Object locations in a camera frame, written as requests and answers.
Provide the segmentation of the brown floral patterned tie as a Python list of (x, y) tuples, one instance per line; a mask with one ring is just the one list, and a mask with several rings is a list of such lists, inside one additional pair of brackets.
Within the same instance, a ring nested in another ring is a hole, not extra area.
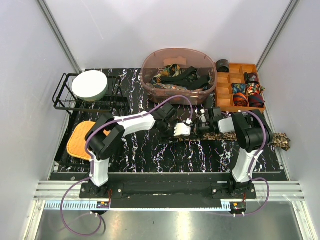
[[(192, 136), (179, 136), (169, 139), (171, 142), (185, 142), (185, 141), (231, 141), (237, 142), (237, 136), (235, 132), (229, 133), (205, 133), (204, 135), (192, 135)], [(290, 139), (285, 133), (274, 133), (271, 143), (268, 145), (281, 148), (284, 151), (290, 149)]]

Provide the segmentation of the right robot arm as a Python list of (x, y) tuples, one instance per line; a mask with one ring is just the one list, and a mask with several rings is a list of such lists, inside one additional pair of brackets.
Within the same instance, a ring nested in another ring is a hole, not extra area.
[(201, 109), (196, 112), (194, 131), (197, 135), (235, 134), (240, 150), (227, 181), (227, 193), (235, 199), (244, 196), (251, 189), (254, 165), (265, 146), (273, 141), (273, 133), (260, 110), (226, 116), (219, 107)]

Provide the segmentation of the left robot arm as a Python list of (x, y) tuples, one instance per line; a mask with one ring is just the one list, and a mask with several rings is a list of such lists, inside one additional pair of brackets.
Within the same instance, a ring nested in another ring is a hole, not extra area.
[(176, 113), (177, 110), (166, 103), (134, 115), (103, 114), (85, 136), (84, 150), (90, 156), (90, 192), (97, 198), (108, 193), (109, 162), (122, 146), (122, 138), (153, 129), (172, 137), (174, 130), (169, 119)]

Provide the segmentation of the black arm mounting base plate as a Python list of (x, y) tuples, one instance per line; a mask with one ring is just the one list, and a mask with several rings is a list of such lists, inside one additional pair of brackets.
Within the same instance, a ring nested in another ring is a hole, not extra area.
[(79, 197), (123, 199), (141, 196), (195, 196), (213, 199), (257, 198), (252, 182), (234, 183), (230, 173), (115, 173), (100, 187), (82, 183)]

